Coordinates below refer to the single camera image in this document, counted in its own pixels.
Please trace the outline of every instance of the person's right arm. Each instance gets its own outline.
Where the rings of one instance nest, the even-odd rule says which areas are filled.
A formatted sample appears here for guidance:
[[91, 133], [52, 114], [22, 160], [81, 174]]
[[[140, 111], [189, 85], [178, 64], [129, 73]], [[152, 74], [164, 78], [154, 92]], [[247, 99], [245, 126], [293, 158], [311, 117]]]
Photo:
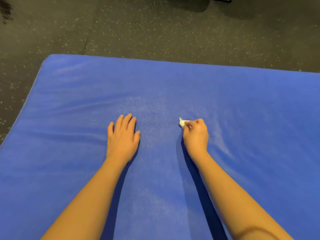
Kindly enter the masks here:
[[234, 240], [293, 240], [290, 235], [207, 152], [202, 119], [185, 122], [183, 140]]

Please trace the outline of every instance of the white cloth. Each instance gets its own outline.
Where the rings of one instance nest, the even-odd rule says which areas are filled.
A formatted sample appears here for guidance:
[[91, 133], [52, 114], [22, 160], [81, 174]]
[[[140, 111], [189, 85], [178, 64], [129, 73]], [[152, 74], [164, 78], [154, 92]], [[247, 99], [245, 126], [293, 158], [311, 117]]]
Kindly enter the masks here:
[[182, 120], [182, 118], [180, 117], [179, 118], [179, 124], [180, 124], [180, 126], [182, 127], [182, 129], [184, 128], [184, 123], [186, 122], [186, 121], [190, 121], [190, 120]]

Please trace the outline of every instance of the person's left hand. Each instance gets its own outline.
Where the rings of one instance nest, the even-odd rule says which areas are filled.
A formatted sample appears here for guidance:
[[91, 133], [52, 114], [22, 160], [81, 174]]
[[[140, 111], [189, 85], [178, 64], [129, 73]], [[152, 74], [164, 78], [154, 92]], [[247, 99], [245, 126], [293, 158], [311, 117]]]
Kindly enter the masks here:
[[136, 117], [120, 115], [113, 129], [113, 122], [108, 126], [108, 144], [106, 161], [124, 167], [134, 156], [140, 141], [140, 131], [134, 133]]

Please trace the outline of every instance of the floor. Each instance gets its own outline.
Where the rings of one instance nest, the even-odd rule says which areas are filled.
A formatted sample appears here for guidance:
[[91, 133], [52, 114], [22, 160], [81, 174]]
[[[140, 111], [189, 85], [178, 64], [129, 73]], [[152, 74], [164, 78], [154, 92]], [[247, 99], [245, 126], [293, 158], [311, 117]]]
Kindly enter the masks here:
[[50, 54], [320, 72], [320, 0], [0, 0], [0, 143]]

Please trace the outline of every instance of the blue mattress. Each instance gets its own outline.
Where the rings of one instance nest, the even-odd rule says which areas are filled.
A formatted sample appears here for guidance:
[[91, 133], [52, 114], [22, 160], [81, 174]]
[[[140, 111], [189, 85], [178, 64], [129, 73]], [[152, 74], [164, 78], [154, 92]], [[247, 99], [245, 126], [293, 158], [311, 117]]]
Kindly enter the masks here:
[[39, 239], [128, 113], [141, 142], [102, 239], [227, 239], [179, 117], [205, 120], [211, 156], [295, 240], [319, 239], [319, 104], [317, 73], [51, 55], [0, 147], [0, 239]]

